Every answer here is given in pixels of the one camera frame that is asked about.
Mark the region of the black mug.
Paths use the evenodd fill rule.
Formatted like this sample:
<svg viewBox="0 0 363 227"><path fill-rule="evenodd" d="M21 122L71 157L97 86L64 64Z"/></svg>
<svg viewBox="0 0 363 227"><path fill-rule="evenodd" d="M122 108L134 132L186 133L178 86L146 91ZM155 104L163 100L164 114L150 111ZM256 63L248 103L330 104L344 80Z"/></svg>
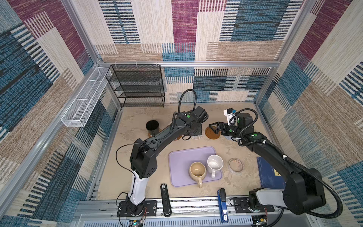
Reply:
<svg viewBox="0 0 363 227"><path fill-rule="evenodd" d="M154 137L160 132L159 122L157 120L150 120L146 123L146 130L148 137Z"/></svg>

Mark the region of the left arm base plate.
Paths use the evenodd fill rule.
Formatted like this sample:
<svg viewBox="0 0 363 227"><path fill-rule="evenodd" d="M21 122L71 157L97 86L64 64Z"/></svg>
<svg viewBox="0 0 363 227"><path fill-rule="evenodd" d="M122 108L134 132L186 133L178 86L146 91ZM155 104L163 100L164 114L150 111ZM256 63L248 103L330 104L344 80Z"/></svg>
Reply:
<svg viewBox="0 0 363 227"><path fill-rule="evenodd" d="M144 200L139 205L131 201L120 201L118 205L117 217L142 217L156 216L157 200Z"/></svg>

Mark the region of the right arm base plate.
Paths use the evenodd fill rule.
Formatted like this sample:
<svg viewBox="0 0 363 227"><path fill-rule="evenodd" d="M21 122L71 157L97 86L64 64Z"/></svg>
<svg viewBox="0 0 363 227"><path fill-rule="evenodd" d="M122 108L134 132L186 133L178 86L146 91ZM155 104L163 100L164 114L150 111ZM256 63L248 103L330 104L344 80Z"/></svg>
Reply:
<svg viewBox="0 0 363 227"><path fill-rule="evenodd" d="M248 197L232 197L229 200L232 207L235 208L236 213L270 213L275 212L275 208L271 205L265 205L261 209L252 209L248 204Z"/></svg>

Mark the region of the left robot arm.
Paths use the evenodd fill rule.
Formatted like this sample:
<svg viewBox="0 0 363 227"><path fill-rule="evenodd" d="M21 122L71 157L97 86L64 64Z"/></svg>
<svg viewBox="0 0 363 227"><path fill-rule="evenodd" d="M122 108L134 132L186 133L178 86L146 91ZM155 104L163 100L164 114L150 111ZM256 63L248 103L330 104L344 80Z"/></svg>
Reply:
<svg viewBox="0 0 363 227"><path fill-rule="evenodd" d="M182 112L182 98L188 92L194 94L193 109ZM202 124L206 122L209 115L205 109L196 104L196 91L193 89L184 91L178 103L178 111L173 113L171 124L151 138L135 141L130 156L130 168L134 174L131 192L127 198L130 207L143 206L148 178L157 169L157 157L161 151L180 136L191 138L202 134Z"/></svg>

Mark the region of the multicolour braided round coaster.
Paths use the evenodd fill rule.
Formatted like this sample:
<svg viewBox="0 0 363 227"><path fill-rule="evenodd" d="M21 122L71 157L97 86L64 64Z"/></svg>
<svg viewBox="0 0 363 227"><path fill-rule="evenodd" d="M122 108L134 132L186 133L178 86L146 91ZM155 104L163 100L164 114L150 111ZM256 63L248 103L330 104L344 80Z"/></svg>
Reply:
<svg viewBox="0 0 363 227"><path fill-rule="evenodd" d="M203 137L203 135L199 135L199 136L192 136L191 139L193 140L199 140Z"/></svg>

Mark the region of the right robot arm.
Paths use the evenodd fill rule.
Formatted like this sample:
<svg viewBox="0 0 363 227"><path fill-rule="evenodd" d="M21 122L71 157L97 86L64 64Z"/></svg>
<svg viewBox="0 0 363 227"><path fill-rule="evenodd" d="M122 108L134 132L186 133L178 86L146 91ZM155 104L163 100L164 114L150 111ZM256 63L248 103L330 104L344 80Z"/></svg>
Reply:
<svg viewBox="0 0 363 227"><path fill-rule="evenodd" d="M265 135L255 131L253 125L258 117L252 117L250 108L235 111L225 110L226 123L216 122L209 125L215 134L230 136L240 147L247 147L267 161L283 177L285 188L257 188L249 192L248 206L251 211L259 211L266 205L290 210L295 215L309 215L332 219L343 212L343 203L337 192L322 180L320 172L295 162L282 152ZM325 191L328 190L337 203L331 214L315 213L313 210L326 204Z"/></svg>

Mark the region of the beige mug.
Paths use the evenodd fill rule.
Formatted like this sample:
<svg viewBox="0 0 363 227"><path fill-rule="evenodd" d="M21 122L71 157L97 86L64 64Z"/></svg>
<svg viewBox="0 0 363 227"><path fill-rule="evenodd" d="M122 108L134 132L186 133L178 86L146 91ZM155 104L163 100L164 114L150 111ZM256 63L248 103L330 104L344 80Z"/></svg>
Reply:
<svg viewBox="0 0 363 227"><path fill-rule="evenodd" d="M189 168L189 176L194 180L199 188L202 188L202 181L206 177L206 167L201 162L194 162Z"/></svg>

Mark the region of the white mug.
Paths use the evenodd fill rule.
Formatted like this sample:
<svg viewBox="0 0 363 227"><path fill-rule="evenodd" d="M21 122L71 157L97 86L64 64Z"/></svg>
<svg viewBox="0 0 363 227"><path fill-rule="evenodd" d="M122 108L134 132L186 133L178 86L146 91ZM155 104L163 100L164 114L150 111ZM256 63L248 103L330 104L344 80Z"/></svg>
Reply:
<svg viewBox="0 0 363 227"><path fill-rule="evenodd" d="M207 171L210 173L211 178L214 179L216 175L221 172L224 162L218 155L211 155L207 159Z"/></svg>

